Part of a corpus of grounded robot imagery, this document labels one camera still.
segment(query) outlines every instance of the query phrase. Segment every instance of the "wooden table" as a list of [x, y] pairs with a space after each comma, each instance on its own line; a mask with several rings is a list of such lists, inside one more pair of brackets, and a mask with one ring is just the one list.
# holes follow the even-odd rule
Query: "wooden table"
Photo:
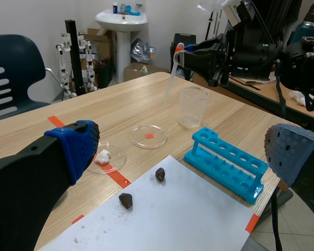
[[[258, 90], [249, 85], [244, 85], [233, 78], [229, 78], [229, 85], [227, 87], [208, 87], [207, 82], [197, 74], [195, 75], [193, 82], [253, 107], [257, 107], [278, 116], [281, 114], [275, 81], [252, 85], [258, 88]], [[307, 129], [314, 130], [314, 111], [307, 111], [305, 106], [297, 104], [295, 100], [288, 96], [291, 90], [287, 89], [282, 84], [281, 89], [286, 100], [286, 119], [306, 127]]]
[[[260, 215], [279, 179], [268, 169], [262, 179], [265, 189], [257, 203], [250, 206], [229, 189], [184, 163], [184, 154], [193, 146], [192, 134], [198, 129], [185, 129], [177, 123], [179, 97], [184, 87], [196, 85], [176, 77], [164, 110], [165, 90], [169, 78], [168, 73], [155, 73], [1, 120], [0, 158], [17, 153], [41, 137], [45, 131], [54, 128], [47, 119], [49, 116], [55, 115], [65, 124], [89, 119], [98, 123], [102, 143], [109, 142], [125, 149], [127, 162], [119, 171], [131, 182], [167, 155], [172, 155], [199, 176]], [[222, 139], [265, 161], [266, 131], [274, 124], [288, 122], [224, 95], [210, 90], [208, 92], [208, 107], [202, 126], [217, 131]], [[149, 123], [166, 130], [167, 142], [158, 149], [141, 149], [129, 140], [129, 134], [135, 126]], [[69, 188], [63, 203], [49, 216], [36, 249], [62, 233], [78, 216], [87, 215], [120, 190], [121, 187], [108, 175], [85, 171], [77, 184]]]

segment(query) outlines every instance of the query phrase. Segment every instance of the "chair backrest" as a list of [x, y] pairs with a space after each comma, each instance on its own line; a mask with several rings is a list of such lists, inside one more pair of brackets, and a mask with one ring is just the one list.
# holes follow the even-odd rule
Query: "chair backrest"
[[45, 78], [42, 56], [29, 38], [0, 35], [0, 116], [15, 112], [33, 101], [28, 88]]

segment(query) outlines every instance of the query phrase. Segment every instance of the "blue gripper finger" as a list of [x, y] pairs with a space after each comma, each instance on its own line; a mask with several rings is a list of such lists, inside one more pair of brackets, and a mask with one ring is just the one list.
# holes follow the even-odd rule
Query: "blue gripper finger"
[[83, 175], [98, 149], [99, 126], [90, 120], [78, 120], [76, 123], [46, 131], [44, 135], [61, 141], [71, 185]]
[[290, 187], [314, 150], [314, 132], [295, 125], [276, 124], [268, 129], [264, 148], [270, 168]]

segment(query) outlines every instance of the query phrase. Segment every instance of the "pipette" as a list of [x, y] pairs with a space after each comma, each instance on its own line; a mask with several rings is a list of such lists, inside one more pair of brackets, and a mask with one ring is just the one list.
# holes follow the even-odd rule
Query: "pipette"
[[166, 93], [165, 93], [165, 102], [164, 106], [166, 105], [166, 102], [169, 99], [169, 95], [173, 86], [174, 82], [174, 76], [176, 75], [177, 67], [180, 64], [180, 66], [184, 66], [184, 50], [185, 46], [183, 43], [179, 43], [176, 47], [175, 53], [173, 55], [173, 67], [172, 67], [172, 72], [170, 76], [170, 82], [169, 85], [167, 86]]

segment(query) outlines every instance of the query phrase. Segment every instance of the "white cotton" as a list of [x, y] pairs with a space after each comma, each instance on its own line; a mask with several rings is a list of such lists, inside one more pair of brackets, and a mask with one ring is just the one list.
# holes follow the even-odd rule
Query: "white cotton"
[[102, 150], [100, 153], [98, 153], [95, 157], [95, 162], [105, 165], [108, 164], [110, 159], [110, 152], [107, 150]]

